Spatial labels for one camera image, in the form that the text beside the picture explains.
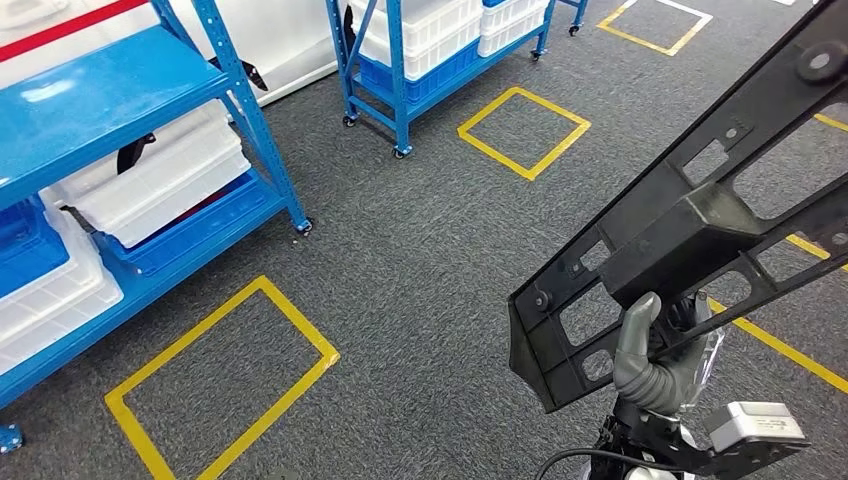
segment red stripe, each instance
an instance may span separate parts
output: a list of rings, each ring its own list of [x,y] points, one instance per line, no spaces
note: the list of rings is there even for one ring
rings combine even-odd
[[[119,15],[135,7],[144,5],[147,0],[118,0],[109,5],[105,5],[96,10],[92,10],[79,17],[72,18],[59,25],[42,30],[36,34],[22,38],[0,48],[0,62],[4,62],[12,57],[17,57],[22,53],[46,45],[54,40],[58,40],[64,36],[78,32],[84,28],[90,27],[95,23],[100,23],[103,20]]]

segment plastic storage crate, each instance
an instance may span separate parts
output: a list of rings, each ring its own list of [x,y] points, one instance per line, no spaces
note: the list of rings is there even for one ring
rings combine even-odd
[[[482,14],[483,9],[481,7],[477,15],[472,17],[470,21],[420,50],[410,51],[404,48],[404,77],[412,82],[420,79],[431,70],[447,63],[451,57],[459,53],[469,43],[475,41],[480,36],[480,17]],[[369,60],[382,63],[386,67],[392,65],[391,50],[389,49],[388,42],[384,42],[375,36],[365,36],[359,53],[360,65],[367,63]]]
[[[547,6],[547,2],[538,3],[526,16],[519,17],[501,28],[484,31],[480,35],[480,46],[477,53],[481,57],[488,57],[545,23]]]
[[[350,0],[353,28],[358,31],[368,0]],[[417,51],[451,34],[480,14],[480,0],[401,0],[403,48]],[[366,37],[389,43],[385,0],[378,0]]]
[[[239,137],[221,118],[88,193],[75,206],[95,229],[132,247],[249,168]]]
[[[100,237],[100,245],[116,258],[135,266],[142,275],[153,275],[245,213],[269,201],[269,189],[263,182],[255,170],[248,170],[216,192],[213,198],[217,198],[208,205],[133,248],[125,248],[110,235],[100,232],[95,235]]]
[[[76,220],[51,207],[47,218],[67,248],[68,260],[0,298],[0,374],[123,299]]]
[[[481,35],[491,36],[507,25],[525,19],[540,6],[548,5],[548,0],[506,0],[493,5],[486,4],[483,18],[480,20]]]
[[[67,261],[38,195],[0,210],[0,298]]]
[[[456,75],[479,58],[477,55],[479,42],[478,38],[469,43],[465,48],[418,80],[406,80],[407,103],[415,105],[421,102],[430,93],[456,78]],[[386,92],[393,90],[392,69],[382,63],[362,57],[360,58],[359,72],[362,75],[362,83],[365,88]]]
[[[195,110],[183,115],[171,123],[157,128],[153,131],[156,141],[145,145],[144,151],[136,166],[155,158],[157,155],[166,154],[168,148],[184,138],[196,135],[198,129],[205,125],[221,123],[226,118],[227,110],[219,100],[213,100]],[[118,152],[74,172],[50,187],[65,205],[76,205],[86,194],[103,186],[118,176]]]

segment white plastic bin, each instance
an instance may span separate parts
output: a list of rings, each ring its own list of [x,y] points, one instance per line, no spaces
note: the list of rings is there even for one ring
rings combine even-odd
[[[403,71],[406,79],[409,81],[418,80],[476,40],[480,36],[480,16],[482,14],[481,7],[477,10],[477,14],[465,24],[460,25],[458,29],[424,48],[409,50],[404,47]],[[380,40],[377,36],[366,34],[359,53],[372,60],[377,60],[383,65],[392,65],[389,43]]]
[[[477,53],[481,57],[488,57],[530,33],[531,30],[545,22],[547,6],[547,2],[538,3],[525,17],[520,17],[497,30],[482,32]]]
[[[359,30],[367,7],[368,0],[350,0],[354,30]],[[401,0],[404,50],[412,52],[428,48],[472,18],[479,17],[482,8],[480,0]],[[377,37],[388,44],[388,18],[385,0],[378,0],[366,36]]]
[[[91,226],[131,248],[250,168],[226,120],[204,126],[76,203]]]
[[[547,4],[548,0],[506,0],[494,7],[483,7],[480,32],[483,35],[494,34],[507,25],[523,20],[540,5]]]
[[[62,238],[69,259],[0,298],[0,375],[123,299],[76,220],[51,205],[46,216]]]
[[[227,109],[224,108],[224,105],[219,100],[212,100],[171,123],[157,128],[153,132],[156,141],[144,146],[144,151],[138,163],[136,163],[136,167],[160,154],[167,155],[167,150],[172,148],[176,142],[196,136],[197,132],[205,125],[213,123],[220,125],[222,121],[225,121],[226,115]],[[59,198],[59,203],[74,206],[86,194],[117,176],[118,152],[114,152],[56,182],[50,187],[50,190]]]

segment gray carpet floor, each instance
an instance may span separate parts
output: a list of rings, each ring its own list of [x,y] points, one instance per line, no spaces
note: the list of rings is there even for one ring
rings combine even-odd
[[[697,20],[653,3],[640,0],[613,26],[668,46]],[[574,38],[573,9],[559,5],[549,55],[531,63],[527,45],[438,105],[414,123],[415,151],[400,161],[380,127],[342,126],[335,75],[267,107],[315,231],[301,238],[280,215],[0,411],[27,436],[0,457],[0,478],[150,478],[104,394],[259,275],[341,359],[222,478],[522,479],[555,450],[593,443],[613,392],[544,415],[507,367],[506,298],[809,6],[685,3],[715,18],[674,57],[594,27],[619,0],[592,0]],[[592,122],[534,182],[456,132],[512,86]],[[573,128],[520,97],[501,108],[472,133],[522,165]],[[785,143],[776,167],[749,184],[768,208],[815,186],[817,172],[845,171],[848,132],[810,124]],[[799,177],[791,155],[817,167]],[[773,253],[778,271],[810,261],[791,245]],[[846,292],[848,272],[837,271],[750,319],[848,378]],[[719,282],[711,293],[730,301],[735,290]],[[606,311],[600,300],[582,308]],[[591,318],[566,320],[599,328],[602,316]],[[126,401],[177,478],[193,479],[318,356],[256,294]],[[692,425],[733,400],[786,402],[813,442],[751,478],[845,478],[848,395],[736,327]],[[549,478],[574,478],[581,463],[563,462]]]

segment caster wheel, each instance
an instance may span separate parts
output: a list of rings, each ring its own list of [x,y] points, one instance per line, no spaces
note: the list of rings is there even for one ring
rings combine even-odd
[[[306,220],[309,222],[309,225],[307,225],[306,228],[297,231],[297,233],[303,237],[308,237],[309,232],[315,229],[315,219],[312,217],[306,217]]]

